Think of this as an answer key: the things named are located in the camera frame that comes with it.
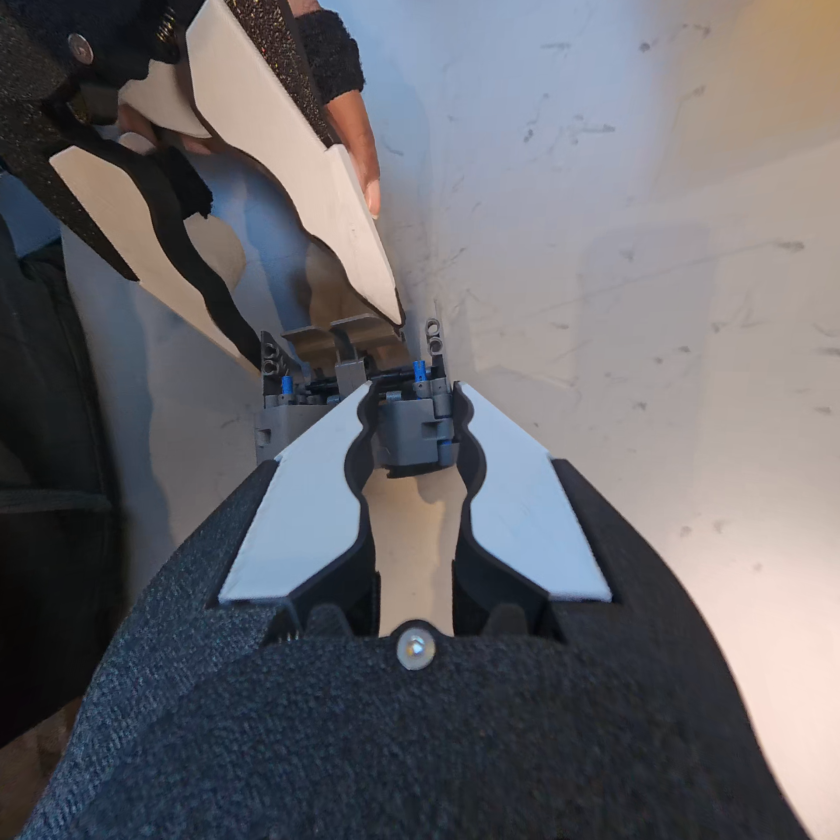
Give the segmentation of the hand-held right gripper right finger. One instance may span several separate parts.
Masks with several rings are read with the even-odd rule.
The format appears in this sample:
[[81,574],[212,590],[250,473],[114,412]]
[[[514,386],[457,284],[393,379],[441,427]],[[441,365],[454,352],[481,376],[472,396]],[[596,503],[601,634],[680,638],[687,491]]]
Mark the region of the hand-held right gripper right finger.
[[554,603],[613,603],[613,591],[539,441],[465,382],[454,388],[466,495],[453,559],[453,630],[481,634],[499,607],[525,634],[553,634]]

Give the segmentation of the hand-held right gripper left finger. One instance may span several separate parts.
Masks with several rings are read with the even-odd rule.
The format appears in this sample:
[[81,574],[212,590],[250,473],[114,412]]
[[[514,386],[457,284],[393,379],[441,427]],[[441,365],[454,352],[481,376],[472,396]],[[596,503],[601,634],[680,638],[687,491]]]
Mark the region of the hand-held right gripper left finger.
[[220,606],[279,605],[303,629],[314,608],[335,605],[352,633],[380,632],[382,582],[363,495],[378,407],[363,383],[273,459]]

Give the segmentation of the person's black hoodie torso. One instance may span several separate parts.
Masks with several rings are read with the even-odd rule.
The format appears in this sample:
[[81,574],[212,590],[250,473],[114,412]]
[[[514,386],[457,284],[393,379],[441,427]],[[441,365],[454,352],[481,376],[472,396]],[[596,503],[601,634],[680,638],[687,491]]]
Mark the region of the person's black hoodie torso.
[[125,603],[118,482],[59,240],[1,222],[1,744],[83,695]]

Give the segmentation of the grey desk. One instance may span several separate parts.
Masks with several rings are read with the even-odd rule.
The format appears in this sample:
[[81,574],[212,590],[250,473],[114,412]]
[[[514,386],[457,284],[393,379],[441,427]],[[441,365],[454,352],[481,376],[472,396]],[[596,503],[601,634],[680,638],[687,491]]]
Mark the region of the grey desk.
[[335,2],[458,378],[717,636],[838,838],[838,2]]

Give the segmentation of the grey brick wheel assembly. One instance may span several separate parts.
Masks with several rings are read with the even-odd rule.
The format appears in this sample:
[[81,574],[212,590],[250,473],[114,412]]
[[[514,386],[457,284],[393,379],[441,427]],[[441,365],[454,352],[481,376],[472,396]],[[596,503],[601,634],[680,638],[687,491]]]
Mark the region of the grey brick wheel assembly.
[[374,467],[388,479],[427,475],[454,467],[457,460],[453,395],[446,380],[418,386],[419,392],[389,391],[380,400]]

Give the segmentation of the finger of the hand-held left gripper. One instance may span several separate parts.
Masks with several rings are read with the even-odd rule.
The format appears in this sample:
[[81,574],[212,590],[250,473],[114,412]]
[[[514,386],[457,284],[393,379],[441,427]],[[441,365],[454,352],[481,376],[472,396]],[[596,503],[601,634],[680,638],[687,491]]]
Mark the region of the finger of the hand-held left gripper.
[[194,246],[173,188],[150,156],[119,144],[71,145],[49,163],[142,289],[237,362],[259,368],[256,331]]
[[267,169],[307,234],[338,258],[352,289],[401,328],[396,281],[347,150],[322,142],[225,2],[201,6],[185,32],[185,51],[198,115]]

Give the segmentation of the person's left hand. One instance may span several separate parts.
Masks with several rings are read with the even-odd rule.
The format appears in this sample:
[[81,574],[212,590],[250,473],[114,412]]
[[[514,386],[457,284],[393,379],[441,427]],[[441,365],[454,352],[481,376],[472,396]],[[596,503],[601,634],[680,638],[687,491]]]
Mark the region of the person's left hand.
[[361,92],[347,91],[325,107],[332,128],[350,155],[367,207],[377,219],[382,209],[381,168],[375,137]]

